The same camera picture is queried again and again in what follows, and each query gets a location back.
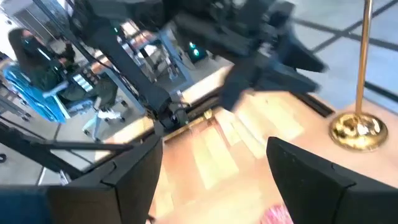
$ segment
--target woman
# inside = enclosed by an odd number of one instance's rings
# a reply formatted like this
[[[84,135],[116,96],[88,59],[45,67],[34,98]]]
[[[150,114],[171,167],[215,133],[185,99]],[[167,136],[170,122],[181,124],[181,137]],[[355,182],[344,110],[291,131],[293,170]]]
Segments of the woman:
[[[63,80],[41,57],[30,54],[29,50],[25,48],[23,40],[31,37],[33,37],[33,34],[27,29],[14,29],[8,33],[8,40],[15,52],[22,72],[30,79],[32,86],[42,91],[49,91]],[[65,51],[61,54],[54,53],[54,56],[56,56],[60,63],[67,66],[74,62],[75,52],[72,45],[67,42]],[[59,95],[69,101],[80,101],[94,96],[100,97],[101,103],[99,105],[100,112],[98,116],[100,118],[112,119],[120,117],[120,113],[111,111],[111,107],[115,103],[117,91],[118,87],[110,78],[106,77],[101,78],[89,92],[86,92],[77,83],[72,83],[67,89],[61,91]]]

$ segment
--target brass pole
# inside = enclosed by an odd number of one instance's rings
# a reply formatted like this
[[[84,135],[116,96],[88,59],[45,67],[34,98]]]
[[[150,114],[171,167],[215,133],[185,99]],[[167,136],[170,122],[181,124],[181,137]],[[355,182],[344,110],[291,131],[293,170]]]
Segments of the brass pole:
[[[355,114],[362,113],[363,91],[365,85],[366,64],[368,62],[369,36],[372,22],[373,0],[365,0],[363,12],[361,55],[359,58],[358,84],[356,86]]]
[[[370,152],[387,140],[388,129],[376,116],[362,112],[373,0],[364,0],[364,3],[355,111],[336,116],[330,123],[329,135],[333,142],[345,149]]]

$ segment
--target white shoe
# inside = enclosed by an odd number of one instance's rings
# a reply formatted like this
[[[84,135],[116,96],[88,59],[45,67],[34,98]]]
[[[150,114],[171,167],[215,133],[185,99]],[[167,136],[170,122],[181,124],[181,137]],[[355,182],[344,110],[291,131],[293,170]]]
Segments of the white shoe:
[[[108,110],[108,111],[99,111],[98,112],[98,117],[101,119],[117,119],[121,118],[121,113],[120,112],[115,112],[113,110]]]

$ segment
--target long dark hair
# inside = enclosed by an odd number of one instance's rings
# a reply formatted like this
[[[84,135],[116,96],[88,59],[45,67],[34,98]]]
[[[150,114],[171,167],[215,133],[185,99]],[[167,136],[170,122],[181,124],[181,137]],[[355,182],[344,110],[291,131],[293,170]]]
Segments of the long dark hair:
[[[26,75],[29,75],[29,72],[34,68],[38,67],[41,62],[39,58],[31,57],[24,49],[24,45],[22,43],[22,39],[24,37],[23,28],[13,29],[8,33],[8,41],[11,44],[12,49],[14,50],[15,56],[17,57],[17,61],[19,63],[20,68]]]

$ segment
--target green light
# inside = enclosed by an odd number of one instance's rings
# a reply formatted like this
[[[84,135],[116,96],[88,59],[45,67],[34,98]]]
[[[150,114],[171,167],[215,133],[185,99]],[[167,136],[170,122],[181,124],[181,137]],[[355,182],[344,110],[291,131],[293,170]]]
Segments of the green light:
[[[197,50],[197,49],[193,50],[193,54],[194,54],[195,56],[199,56],[199,50]]]

